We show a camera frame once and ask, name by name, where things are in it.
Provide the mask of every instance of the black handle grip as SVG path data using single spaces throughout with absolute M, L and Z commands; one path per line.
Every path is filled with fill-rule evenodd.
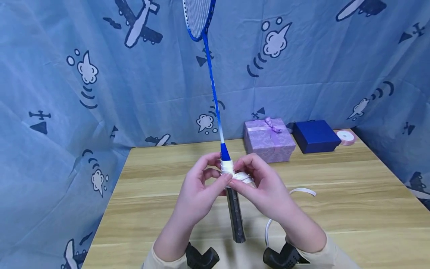
M 285 243 L 281 253 L 277 253 L 270 247 L 266 248 L 263 254 L 263 262 L 273 269 L 291 269 L 297 263 L 309 263 L 289 243 Z
M 190 242 L 185 249 L 185 255 L 187 256 L 187 265 L 191 269 L 211 269 L 219 262 L 218 253 L 212 247 L 202 255 Z
M 225 189 L 230 211 L 231 229 L 233 232 L 233 240 L 241 244 L 246 241 L 245 232 L 243 230 L 242 212 L 240 211 L 239 196 L 232 188 Z

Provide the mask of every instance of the pink ribbon roll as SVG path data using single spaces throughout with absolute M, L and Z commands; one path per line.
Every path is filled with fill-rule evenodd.
M 356 135 L 348 130 L 339 130 L 336 134 L 341 139 L 341 145 L 344 146 L 350 146 L 357 140 Z

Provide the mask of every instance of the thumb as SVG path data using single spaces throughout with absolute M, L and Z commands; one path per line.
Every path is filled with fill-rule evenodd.
M 233 175 L 230 173 L 222 174 L 219 178 L 217 178 L 211 185 L 209 185 L 206 190 L 210 193 L 211 196 L 216 199 L 218 195 L 227 187 L 228 183 L 233 178 Z
M 251 202 L 255 200 L 256 188 L 236 179 L 230 181 L 228 185 Z

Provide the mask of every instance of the badminton racket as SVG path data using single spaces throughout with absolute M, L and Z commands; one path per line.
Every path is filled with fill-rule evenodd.
M 211 79 L 213 101 L 215 103 L 216 117 L 218 121 L 218 132 L 221 141 L 221 166 L 228 167 L 233 172 L 233 162 L 228 154 L 224 141 L 224 133 L 221 125 L 221 118 L 218 107 L 218 98 L 216 96 L 215 82 L 212 73 L 212 60 L 210 56 L 208 31 L 209 25 L 214 14 L 216 0 L 182 0 L 184 8 L 185 24 L 191 39 L 199 42 L 203 39 L 205 45 L 206 58 L 208 60 L 209 76 Z M 230 211 L 231 228 L 233 240 L 236 243 L 245 242 L 245 233 L 243 231 L 242 213 L 240 210 L 239 197 L 237 192 L 232 188 L 226 188 L 228 208 Z

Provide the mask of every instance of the cartoon airplane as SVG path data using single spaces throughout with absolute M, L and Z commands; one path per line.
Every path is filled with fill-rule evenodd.
M 408 189 L 417 197 L 420 199 L 426 199 L 430 200 L 430 193 L 426 192 L 424 189 L 427 188 L 425 184 L 422 183 L 423 177 L 420 172 L 415 172 L 412 175 L 411 180 L 409 183 L 411 184 L 411 187 L 408 187 Z
M 386 7 L 386 3 L 380 0 L 352 0 L 336 15 L 336 21 L 351 17 L 357 10 L 358 14 L 366 13 L 366 17 L 377 15 Z
M 135 16 L 126 0 L 115 0 L 115 4 L 117 5 L 120 13 L 124 15 L 130 24 L 130 29 L 124 42 L 125 46 L 128 48 L 134 47 L 139 37 L 142 37 L 145 42 L 150 41 L 152 44 L 160 43 L 163 38 L 162 34 L 146 27 L 149 12 L 157 14 L 160 6 L 153 3 L 152 0 L 142 0 L 142 3 L 143 6 L 139 11 L 139 14 Z
M 158 137 L 147 137 L 145 139 L 145 142 L 154 143 L 156 147 L 158 146 L 166 146 L 168 145 L 168 140 L 170 139 L 170 135 L 167 133 L 164 136 L 162 136 L 160 139 Z
M 71 239 L 64 250 L 64 258 L 66 264 L 62 266 L 62 269 L 79 269 L 79 265 L 83 264 L 88 252 L 83 251 L 82 253 L 75 253 L 75 241 Z

